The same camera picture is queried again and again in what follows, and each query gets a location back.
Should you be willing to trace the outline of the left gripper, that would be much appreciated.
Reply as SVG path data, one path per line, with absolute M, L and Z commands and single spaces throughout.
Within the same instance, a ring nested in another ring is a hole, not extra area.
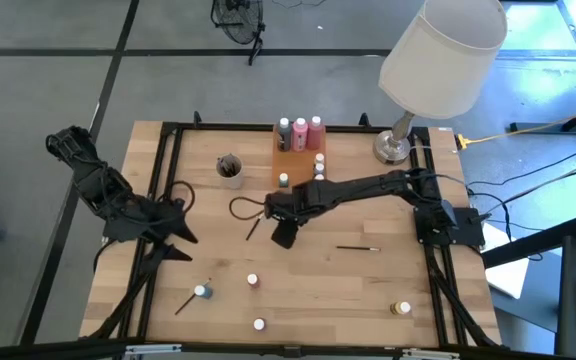
M 147 207 L 147 222 L 149 225 L 142 234 L 147 243 L 163 243 L 171 234 L 174 234 L 190 243 L 196 244 L 197 237 L 185 221 L 185 201 L 178 198 L 151 202 Z M 172 244 L 161 244 L 157 247 L 156 258 L 160 261 L 191 261 L 192 257 L 177 249 Z

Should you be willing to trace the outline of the large black paint bottle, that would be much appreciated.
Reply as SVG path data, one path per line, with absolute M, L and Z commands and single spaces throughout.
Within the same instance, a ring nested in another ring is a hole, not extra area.
M 277 125 L 277 147 L 282 152 L 291 150 L 292 123 L 288 118 L 281 118 Z

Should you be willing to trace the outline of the large pink paint bottle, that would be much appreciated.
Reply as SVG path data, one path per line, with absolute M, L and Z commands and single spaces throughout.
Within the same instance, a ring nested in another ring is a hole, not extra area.
M 292 124 L 292 149 L 301 152 L 306 149 L 308 123 L 304 118 L 298 118 Z

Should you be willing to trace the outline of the black beam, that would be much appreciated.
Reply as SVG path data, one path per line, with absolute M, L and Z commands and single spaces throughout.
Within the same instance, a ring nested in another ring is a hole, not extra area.
M 576 236 L 576 218 L 484 252 L 484 267 L 496 267 L 561 247 L 564 239 L 571 236 Z

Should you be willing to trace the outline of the silver table lamp white shade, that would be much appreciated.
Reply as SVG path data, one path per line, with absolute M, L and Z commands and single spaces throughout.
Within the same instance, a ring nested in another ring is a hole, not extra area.
M 499 0 L 425 0 L 382 63 L 378 86 L 404 114 L 373 143 L 375 157 L 397 165 L 409 156 L 412 120 L 468 112 L 508 32 Z

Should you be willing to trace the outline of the silver bracket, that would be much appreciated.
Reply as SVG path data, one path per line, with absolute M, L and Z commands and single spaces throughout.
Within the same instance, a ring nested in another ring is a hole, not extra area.
M 124 355 L 139 357 L 153 354 L 179 353 L 181 351 L 181 344 L 141 344 L 127 346 Z
M 419 348 L 403 349 L 399 360 L 461 360 L 459 353 Z

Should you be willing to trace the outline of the black floor fan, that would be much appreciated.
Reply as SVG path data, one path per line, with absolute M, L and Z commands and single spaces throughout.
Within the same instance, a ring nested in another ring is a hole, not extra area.
M 210 20 L 216 28 L 239 45 L 252 45 L 248 65 L 252 66 L 263 48 L 263 0 L 212 0 Z

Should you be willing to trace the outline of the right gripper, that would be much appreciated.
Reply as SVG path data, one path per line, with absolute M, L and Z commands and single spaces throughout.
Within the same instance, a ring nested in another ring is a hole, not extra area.
M 264 210 L 260 216 L 277 221 L 271 235 L 273 242 L 284 249 L 291 249 L 299 228 L 326 211 L 319 186 L 319 182 L 305 182 L 293 187 L 290 193 L 277 191 L 267 195 L 264 200 L 267 211 Z

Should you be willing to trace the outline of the large red paint bottle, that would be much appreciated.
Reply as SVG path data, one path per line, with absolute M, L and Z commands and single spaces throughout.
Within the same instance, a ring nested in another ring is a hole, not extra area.
M 319 116 L 313 116 L 308 123 L 307 148 L 317 150 L 321 147 L 325 125 Z

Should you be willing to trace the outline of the black table frame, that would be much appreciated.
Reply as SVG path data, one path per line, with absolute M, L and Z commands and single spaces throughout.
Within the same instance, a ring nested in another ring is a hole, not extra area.
M 245 238 L 270 186 L 273 132 L 268 125 L 137 122 L 123 174 L 139 193 L 196 201 L 187 221 L 198 242 L 178 240 L 192 257 L 165 262 L 152 286 L 137 297 L 119 331 L 147 342 L 434 348 L 456 340 L 444 307 L 438 328 L 423 245 L 413 209 L 385 196 L 343 204 L 311 220 L 283 249 L 271 240 L 274 221 Z M 239 189 L 223 185 L 217 158 L 243 163 Z M 380 252 L 342 250 L 366 246 Z M 260 278 L 251 288 L 247 276 Z M 210 299 L 195 298 L 175 311 L 197 285 L 211 279 Z M 406 315 L 390 312 L 406 301 Z M 256 331 L 253 321 L 266 328 Z

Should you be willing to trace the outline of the white sheet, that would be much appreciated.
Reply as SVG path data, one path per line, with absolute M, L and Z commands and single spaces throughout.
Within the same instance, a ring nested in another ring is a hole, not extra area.
M 488 223 L 483 225 L 482 230 L 485 240 L 481 251 L 482 254 L 510 243 L 504 231 Z M 524 286 L 529 262 L 530 260 L 528 258 L 523 258 L 496 267 L 487 268 L 485 274 L 488 284 L 514 299 L 519 299 Z

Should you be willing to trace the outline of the black overhead crossbar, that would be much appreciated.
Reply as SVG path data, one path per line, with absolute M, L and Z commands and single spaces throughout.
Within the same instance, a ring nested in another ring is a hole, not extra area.
M 142 338 L 93 339 L 81 338 L 76 341 L 26 344 L 0 347 L 0 360 L 101 360 L 125 356 L 129 345 L 141 344 L 181 344 L 179 353 L 226 353 L 274 355 L 285 359 L 299 359 L 305 356 L 374 356 L 399 360 L 403 349 L 414 347 L 360 347 L 360 346 L 304 346 L 304 345 L 241 345 L 213 343 L 148 343 Z M 461 360 L 576 360 L 563 355 L 512 351 L 502 346 L 473 347 L 465 345 L 444 345 L 436 348 L 419 348 L 459 353 Z

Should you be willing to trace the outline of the white cup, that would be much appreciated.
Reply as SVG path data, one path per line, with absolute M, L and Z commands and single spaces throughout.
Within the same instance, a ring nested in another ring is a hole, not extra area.
M 221 156 L 221 157 L 218 157 L 218 158 L 224 158 L 224 157 L 226 157 L 226 156 L 229 156 L 229 157 L 230 157 L 231 155 L 234 155 L 234 154 L 229 153 L 229 154 L 225 154 L 225 155 L 223 155 L 223 156 Z M 217 165 L 217 163 L 216 163 L 217 173 L 218 173 L 218 175 L 221 177 L 222 182 L 223 182 L 223 185 L 224 185 L 225 187 L 227 187 L 227 188 L 230 188 L 230 189 L 239 189 L 239 188 L 242 186 L 242 184 L 243 184 L 243 180 L 244 180 L 244 175 L 243 175 L 243 163 L 242 163 L 242 161 L 241 161 L 239 158 L 238 158 L 238 160 L 239 160 L 239 164 L 240 164 L 240 171 L 239 171 L 239 173 L 238 173 L 236 176 L 232 176 L 232 177 L 223 177 L 223 176 L 221 176 L 221 175 L 219 174 L 219 172 L 218 172 L 219 168 L 218 168 L 218 165 Z

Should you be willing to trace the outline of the orange translucent plastic bin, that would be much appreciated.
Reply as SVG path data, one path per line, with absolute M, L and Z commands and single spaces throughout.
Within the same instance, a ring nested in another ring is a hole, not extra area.
M 288 175 L 290 186 L 311 180 L 314 177 L 316 155 L 326 155 L 326 129 L 322 130 L 320 147 L 315 150 L 306 148 L 302 152 L 283 152 L 277 148 L 278 139 L 278 126 L 275 125 L 272 137 L 271 188 L 275 190 L 279 188 L 279 175 L 281 173 Z

